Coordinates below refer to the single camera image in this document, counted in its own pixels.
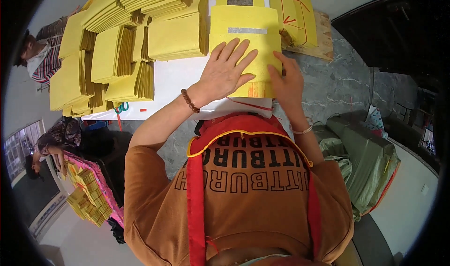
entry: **wooden board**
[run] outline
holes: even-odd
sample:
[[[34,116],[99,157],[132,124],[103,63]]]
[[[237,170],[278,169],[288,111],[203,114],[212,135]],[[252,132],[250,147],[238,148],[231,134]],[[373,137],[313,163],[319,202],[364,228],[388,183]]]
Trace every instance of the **wooden board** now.
[[[303,46],[288,46],[284,50],[319,57],[326,61],[333,61],[333,40],[331,39],[331,24],[328,14],[315,11],[315,27],[317,31],[318,47],[305,48]]]

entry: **pink cloth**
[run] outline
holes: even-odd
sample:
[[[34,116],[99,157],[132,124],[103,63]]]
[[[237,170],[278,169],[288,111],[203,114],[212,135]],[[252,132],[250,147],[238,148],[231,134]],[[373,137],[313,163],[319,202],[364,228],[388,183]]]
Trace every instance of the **pink cloth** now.
[[[105,177],[103,176],[102,170],[95,162],[87,161],[81,157],[77,157],[74,154],[64,151],[64,159],[69,160],[69,162],[75,163],[79,168],[89,169],[94,173],[95,181],[98,183],[100,190],[102,191],[106,202],[112,209],[111,217],[114,218],[123,227],[123,207],[119,208],[113,192],[106,184]]]

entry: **brown t-shirt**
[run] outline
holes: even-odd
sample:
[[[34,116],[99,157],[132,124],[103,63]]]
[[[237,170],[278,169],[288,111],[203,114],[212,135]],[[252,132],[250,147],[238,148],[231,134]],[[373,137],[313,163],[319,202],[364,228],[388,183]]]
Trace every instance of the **brown t-shirt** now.
[[[320,201],[319,258],[334,261],[353,236],[350,198],[335,161],[312,168]],[[219,251],[279,247],[311,258],[308,180],[301,158],[275,135],[233,133],[203,152],[205,235]],[[145,146],[125,158],[125,241],[149,266],[189,265],[186,164],[172,181]],[[206,259],[217,252],[206,245]]]

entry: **thin bangle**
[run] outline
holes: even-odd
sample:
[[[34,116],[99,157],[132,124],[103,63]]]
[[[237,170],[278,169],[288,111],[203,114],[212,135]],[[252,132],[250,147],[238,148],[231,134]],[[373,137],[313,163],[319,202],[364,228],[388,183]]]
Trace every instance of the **thin bangle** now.
[[[300,134],[301,135],[301,134],[306,134],[306,133],[311,131],[312,125],[313,125],[313,121],[312,121],[312,119],[310,117],[306,117],[306,118],[307,118],[307,120],[309,120],[311,122],[311,125],[310,125],[309,128],[305,129],[304,131],[294,131],[294,129],[292,129],[292,125],[289,124],[289,129],[292,131],[293,134]]]

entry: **floral top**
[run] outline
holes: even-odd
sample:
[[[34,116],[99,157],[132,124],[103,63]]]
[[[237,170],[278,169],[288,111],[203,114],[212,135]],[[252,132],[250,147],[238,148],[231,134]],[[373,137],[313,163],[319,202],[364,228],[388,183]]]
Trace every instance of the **floral top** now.
[[[60,146],[75,148],[82,140],[80,123],[76,119],[70,122],[57,122],[52,128],[44,133],[34,145],[34,150],[42,156],[48,156],[48,146]]]

